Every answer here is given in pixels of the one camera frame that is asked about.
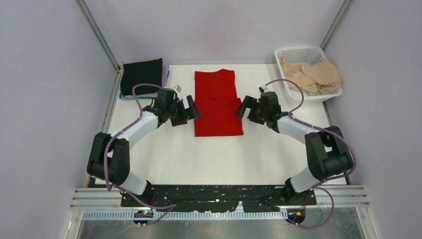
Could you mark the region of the red t-shirt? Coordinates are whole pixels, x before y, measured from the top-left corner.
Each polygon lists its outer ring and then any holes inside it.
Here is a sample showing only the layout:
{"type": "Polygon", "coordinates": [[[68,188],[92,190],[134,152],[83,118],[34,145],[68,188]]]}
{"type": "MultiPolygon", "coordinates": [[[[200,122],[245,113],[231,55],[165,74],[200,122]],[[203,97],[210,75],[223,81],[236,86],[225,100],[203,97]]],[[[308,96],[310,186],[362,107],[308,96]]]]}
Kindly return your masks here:
{"type": "Polygon", "coordinates": [[[242,119],[235,114],[241,105],[235,71],[196,71],[195,105],[202,115],[194,120],[196,137],[243,135],[242,119]]]}

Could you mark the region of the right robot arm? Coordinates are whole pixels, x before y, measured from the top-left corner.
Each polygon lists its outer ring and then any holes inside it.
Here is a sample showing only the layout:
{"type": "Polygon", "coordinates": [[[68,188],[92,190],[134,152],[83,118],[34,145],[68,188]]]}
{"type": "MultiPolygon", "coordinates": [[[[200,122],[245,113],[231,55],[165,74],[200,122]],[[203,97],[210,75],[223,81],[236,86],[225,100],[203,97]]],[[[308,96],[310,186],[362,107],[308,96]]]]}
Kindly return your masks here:
{"type": "Polygon", "coordinates": [[[288,203],[297,204],[314,185],[352,169],[353,159],[338,127],[318,128],[300,121],[282,111],[275,92],[263,92],[258,99],[246,96],[235,114],[241,118],[247,109],[251,122],[264,124],[305,145],[307,167],[288,178],[283,187],[288,203]]]}

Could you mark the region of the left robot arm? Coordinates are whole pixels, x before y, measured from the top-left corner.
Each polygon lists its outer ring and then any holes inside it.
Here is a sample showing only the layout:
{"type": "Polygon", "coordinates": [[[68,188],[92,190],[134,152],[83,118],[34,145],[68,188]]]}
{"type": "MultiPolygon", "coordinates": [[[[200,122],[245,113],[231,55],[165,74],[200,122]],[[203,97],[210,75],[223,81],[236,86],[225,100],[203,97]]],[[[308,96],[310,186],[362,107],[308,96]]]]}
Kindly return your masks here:
{"type": "Polygon", "coordinates": [[[139,116],[133,122],[111,134],[97,133],[93,140],[87,173],[104,180],[108,189],[116,186],[127,194],[133,194],[133,199],[139,205],[149,205],[153,198],[152,184],[131,171],[130,150],[143,137],[167,121],[172,126],[179,126],[189,120],[202,118],[193,97],[187,96],[186,108],[178,94],[177,90],[160,88],[153,104],[140,107],[139,116]]]}

